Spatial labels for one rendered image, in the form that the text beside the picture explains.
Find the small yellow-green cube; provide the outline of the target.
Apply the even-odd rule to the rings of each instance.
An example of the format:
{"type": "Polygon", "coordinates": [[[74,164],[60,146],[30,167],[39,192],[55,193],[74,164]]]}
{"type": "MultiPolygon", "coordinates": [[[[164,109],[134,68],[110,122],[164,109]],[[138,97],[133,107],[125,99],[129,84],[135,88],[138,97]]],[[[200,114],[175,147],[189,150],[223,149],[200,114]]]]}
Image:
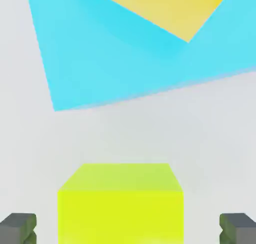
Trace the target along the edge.
{"type": "Polygon", "coordinates": [[[167,163],[86,163],[57,193],[58,244],[184,244],[184,193],[167,163]]]}

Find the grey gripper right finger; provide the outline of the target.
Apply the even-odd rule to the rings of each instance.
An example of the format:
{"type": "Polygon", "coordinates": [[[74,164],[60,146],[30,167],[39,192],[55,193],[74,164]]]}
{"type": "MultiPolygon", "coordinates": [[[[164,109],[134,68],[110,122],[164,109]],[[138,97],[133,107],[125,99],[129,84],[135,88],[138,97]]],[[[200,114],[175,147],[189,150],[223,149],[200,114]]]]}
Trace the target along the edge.
{"type": "Polygon", "coordinates": [[[219,244],[256,244],[256,222],[245,213],[222,213],[219,244]]]}

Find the small yellow cube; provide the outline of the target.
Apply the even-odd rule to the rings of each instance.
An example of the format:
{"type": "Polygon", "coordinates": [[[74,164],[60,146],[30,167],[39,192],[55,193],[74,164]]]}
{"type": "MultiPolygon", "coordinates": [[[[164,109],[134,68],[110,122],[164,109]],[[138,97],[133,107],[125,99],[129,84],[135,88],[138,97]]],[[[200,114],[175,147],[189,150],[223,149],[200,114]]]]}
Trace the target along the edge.
{"type": "Polygon", "coordinates": [[[189,42],[223,0],[112,0],[189,42]]]}

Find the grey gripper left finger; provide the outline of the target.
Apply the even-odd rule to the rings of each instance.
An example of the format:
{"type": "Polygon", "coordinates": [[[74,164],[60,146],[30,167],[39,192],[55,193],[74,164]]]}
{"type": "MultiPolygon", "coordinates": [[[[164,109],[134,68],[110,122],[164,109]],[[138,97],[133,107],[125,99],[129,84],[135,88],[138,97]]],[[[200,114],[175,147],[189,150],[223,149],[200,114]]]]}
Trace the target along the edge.
{"type": "Polygon", "coordinates": [[[34,213],[11,213],[0,222],[0,244],[37,244],[34,213]]]}

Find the large cyan box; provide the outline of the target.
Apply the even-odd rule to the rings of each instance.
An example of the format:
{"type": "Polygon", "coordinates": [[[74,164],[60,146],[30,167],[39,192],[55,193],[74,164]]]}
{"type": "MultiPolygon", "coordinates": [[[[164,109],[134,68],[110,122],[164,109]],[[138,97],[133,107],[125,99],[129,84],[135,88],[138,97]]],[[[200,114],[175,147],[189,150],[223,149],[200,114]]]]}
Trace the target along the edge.
{"type": "Polygon", "coordinates": [[[110,0],[28,0],[53,108],[256,71],[256,0],[223,0],[186,42],[110,0]]]}

